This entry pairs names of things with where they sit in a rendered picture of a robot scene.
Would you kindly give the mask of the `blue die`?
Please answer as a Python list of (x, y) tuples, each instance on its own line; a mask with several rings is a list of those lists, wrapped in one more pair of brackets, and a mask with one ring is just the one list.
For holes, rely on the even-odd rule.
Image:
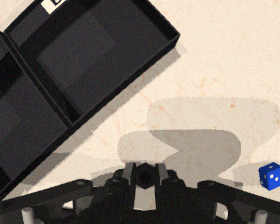
[(280, 165), (272, 162), (259, 168), (260, 183), (271, 191), (280, 186)]

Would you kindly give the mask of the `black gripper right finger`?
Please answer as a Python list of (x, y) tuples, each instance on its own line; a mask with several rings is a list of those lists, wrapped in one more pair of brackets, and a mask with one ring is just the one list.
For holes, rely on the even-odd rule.
[[(227, 221), (216, 215), (217, 203), (226, 206)], [(166, 169), (165, 163), (155, 163), (155, 204), (156, 209), (165, 208), (167, 221), (280, 224), (279, 201), (212, 180), (198, 182), (197, 188), (186, 187), (176, 171)]]

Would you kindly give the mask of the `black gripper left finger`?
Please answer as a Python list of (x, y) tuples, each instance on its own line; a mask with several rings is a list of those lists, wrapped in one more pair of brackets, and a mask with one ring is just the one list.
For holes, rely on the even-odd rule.
[[(134, 209), (135, 193), (136, 163), (126, 163), (104, 186), (77, 179), (0, 201), (0, 224), (65, 224), (79, 217), (78, 223), (123, 220), (125, 208)], [(70, 201), (73, 214), (62, 218), (62, 206)]]

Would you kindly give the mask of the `black rack of three labelled bins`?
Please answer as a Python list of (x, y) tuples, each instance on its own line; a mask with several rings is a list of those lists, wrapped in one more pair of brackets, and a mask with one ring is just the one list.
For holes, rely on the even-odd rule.
[(0, 201), (181, 36), (149, 0), (34, 0), (3, 32)]

